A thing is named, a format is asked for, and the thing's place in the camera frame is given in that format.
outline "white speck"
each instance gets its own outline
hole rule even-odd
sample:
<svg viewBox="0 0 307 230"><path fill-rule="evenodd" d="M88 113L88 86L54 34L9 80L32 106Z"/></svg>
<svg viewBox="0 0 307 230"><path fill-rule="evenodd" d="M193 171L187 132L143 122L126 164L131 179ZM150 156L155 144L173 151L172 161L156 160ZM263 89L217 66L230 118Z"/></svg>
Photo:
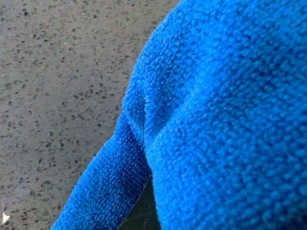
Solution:
<svg viewBox="0 0 307 230"><path fill-rule="evenodd" d="M2 224L5 224L5 222L10 218L10 216L7 216L3 213L2 215Z"/></svg>

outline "speckled floor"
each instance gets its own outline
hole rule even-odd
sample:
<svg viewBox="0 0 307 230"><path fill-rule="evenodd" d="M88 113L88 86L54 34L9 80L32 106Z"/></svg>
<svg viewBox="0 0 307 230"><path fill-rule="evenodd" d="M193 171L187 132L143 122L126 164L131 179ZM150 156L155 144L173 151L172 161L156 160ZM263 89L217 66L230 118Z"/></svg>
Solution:
<svg viewBox="0 0 307 230"><path fill-rule="evenodd" d="M0 2L0 229L50 229L112 135L137 56L177 2ZM153 229L149 209L123 229Z"/></svg>

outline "blue fabric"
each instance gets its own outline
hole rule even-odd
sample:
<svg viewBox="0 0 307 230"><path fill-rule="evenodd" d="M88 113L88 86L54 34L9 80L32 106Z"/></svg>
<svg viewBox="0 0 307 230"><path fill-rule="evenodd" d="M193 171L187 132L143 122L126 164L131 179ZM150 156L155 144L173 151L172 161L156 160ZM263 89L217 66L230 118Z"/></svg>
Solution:
<svg viewBox="0 0 307 230"><path fill-rule="evenodd" d="M163 230L307 229L307 1L183 0L52 230L115 230L153 174Z"/></svg>

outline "fleece texture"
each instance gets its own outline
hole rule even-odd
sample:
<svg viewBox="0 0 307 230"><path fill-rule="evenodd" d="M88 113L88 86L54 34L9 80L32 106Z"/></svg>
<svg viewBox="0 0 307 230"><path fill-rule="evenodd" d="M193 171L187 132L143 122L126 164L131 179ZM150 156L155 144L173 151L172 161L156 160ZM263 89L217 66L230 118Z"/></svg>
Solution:
<svg viewBox="0 0 307 230"><path fill-rule="evenodd" d="M150 174L163 230L307 229L307 1L183 0L52 230L116 230Z"/></svg>

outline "gray speckled surface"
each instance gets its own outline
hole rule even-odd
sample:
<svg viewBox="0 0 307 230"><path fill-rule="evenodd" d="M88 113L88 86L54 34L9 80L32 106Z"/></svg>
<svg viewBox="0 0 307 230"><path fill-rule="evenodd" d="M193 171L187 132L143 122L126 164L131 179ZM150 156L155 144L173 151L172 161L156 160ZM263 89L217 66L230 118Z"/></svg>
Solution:
<svg viewBox="0 0 307 230"><path fill-rule="evenodd" d="M0 214L10 216L1 229L50 229L177 2L1 1Z"/></svg>

